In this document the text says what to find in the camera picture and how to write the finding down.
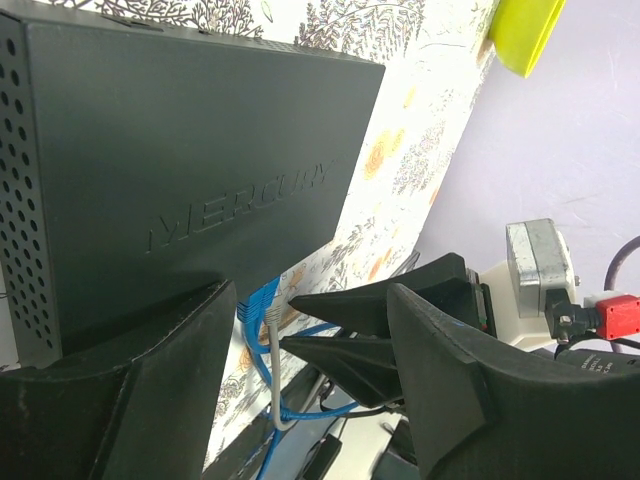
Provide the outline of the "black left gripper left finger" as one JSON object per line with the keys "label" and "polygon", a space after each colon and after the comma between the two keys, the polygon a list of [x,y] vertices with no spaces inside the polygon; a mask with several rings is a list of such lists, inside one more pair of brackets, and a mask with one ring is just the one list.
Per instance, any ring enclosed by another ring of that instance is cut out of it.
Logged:
{"label": "black left gripper left finger", "polygon": [[5,479],[198,479],[236,309],[231,281],[49,367],[1,376]]}

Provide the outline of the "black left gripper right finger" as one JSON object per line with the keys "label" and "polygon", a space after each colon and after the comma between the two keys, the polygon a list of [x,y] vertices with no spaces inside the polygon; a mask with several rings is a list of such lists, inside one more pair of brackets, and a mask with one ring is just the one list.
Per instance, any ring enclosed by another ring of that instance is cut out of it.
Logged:
{"label": "black left gripper right finger", "polygon": [[394,284],[387,317],[424,479],[635,479],[639,376],[521,351]]}

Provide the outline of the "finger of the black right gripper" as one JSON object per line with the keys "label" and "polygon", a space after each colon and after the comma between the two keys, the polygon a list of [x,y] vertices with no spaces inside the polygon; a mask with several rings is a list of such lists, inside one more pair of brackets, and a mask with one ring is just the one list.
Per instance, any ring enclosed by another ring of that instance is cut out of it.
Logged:
{"label": "finger of the black right gripper", "polygon": [[326,375],[364,407],[404,402],[390,339],[287,336],[280,346]]}

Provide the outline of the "black network switch box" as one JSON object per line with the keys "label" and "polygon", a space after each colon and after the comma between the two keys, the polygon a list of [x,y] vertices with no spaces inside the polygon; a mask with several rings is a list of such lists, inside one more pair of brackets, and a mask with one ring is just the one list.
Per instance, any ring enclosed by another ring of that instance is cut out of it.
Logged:
{"label": "black network switch box", "polygon": [[1,5],[1,264],[46,367],[329,242],[385,68],[33,1]]}

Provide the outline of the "lime green bowl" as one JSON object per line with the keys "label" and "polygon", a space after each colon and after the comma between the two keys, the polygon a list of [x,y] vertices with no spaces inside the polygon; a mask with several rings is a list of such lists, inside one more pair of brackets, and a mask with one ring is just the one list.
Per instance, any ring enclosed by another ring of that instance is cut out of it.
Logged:
{"label": "lime green bowl", "polygon": [[511,72],[527,78],[565,4],[565,0],[501,0],[488,34],[500,62]]}

